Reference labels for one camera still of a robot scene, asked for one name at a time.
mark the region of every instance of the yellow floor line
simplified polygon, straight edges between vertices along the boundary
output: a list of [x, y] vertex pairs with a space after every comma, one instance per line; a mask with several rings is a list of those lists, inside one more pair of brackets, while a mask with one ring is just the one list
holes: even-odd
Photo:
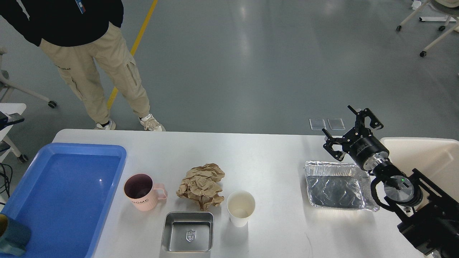
[[[142, 24], [142, 27], [140, 28], [139, 34], [137, 34], [137, 38], [135, 39], [134, 45], [131, 48], [131, 55], [135, 55], [135, 52], [137, 51], [137, 47], [140, 44], [140, 41], [142, 40], [143, 34], [145, 32], [146, 26], [148, 25], [148, 22], [151, 18], [151, 15], [153, 11], [155, 10], [156, 3], [158, 0], [154, 0], [153, 3], [151, 4], [150, 10], [148, 11], [148, 14], [145, 17], [144, 23]], [[108, 98], [107, 101], [107, 107], [108, 110], [112, 108], [113, 102], [115, 101], [116, 95], [118, 94], [118, 89], [115, 87], [113, 88], [112, 93], [110, 94], [110, 97]]]

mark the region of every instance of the blue plastic tray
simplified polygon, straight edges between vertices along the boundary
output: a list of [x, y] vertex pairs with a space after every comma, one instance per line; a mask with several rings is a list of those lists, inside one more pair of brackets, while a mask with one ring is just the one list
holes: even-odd
[[126, 150], [115, 145], [43, 147], [1, 212], [32, 232], [22, 257], [91, 257], [125, 160]]

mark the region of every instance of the gray epoxy floor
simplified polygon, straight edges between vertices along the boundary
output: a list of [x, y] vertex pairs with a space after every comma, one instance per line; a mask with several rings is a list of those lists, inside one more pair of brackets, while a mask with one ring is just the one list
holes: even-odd
[[[152, 1], [123, 2], [122, 31], [132, 46]], [[319, 135], [309, 118], [343, 118], [349, 129], [350, 104], [369, 107], [385, 124], [378, 137], [458, 140], [459, 33], [419, 57], [441, 23], [416, 17], [397, 33], [411, 3], [159, 0], [135, 58], [153, 115], [168, 131]], [[10, 102], [28, 106], [26, 121], [9, 133], [23, 153], [32, 159], [61, 129], [94, 127], [39, 48], [2, 18], [0, 35], [11, 80], [59, 105], [13, 93]], [[108, 97], [112, 84], [103, 72], [101, 79]], [[121, 96], [112, 118], [117, 129], [143, 129]], [[12, 154], [5, 163], [17, 184], [28, 163]]]

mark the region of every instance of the pink mug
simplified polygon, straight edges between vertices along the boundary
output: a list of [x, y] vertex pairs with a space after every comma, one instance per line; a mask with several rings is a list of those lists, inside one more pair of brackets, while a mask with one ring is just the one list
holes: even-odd
[[156, 183], [147, 174], [135, 174], [124, 184], [124, 193], [131, 200], [134, 206], [141, 211], [153, 209], [158, 200], [166, 199], [168, 192], [164, 189], [164, 184]]

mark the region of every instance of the khaki cargo pants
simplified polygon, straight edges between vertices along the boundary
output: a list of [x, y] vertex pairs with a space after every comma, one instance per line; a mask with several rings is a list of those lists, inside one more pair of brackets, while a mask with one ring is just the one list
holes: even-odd
[[86, 112], [96, 123], [108, 122], [110, 111], [94, 59], [126, 98], [134, 114], [140, 118], [149, 114], [148, 97], [120, 28], [110, 23], [100, 39], [75, 47], [61, 47], [42, 39], [40, 48], [58, 67], [62, 79], [83, 102]]

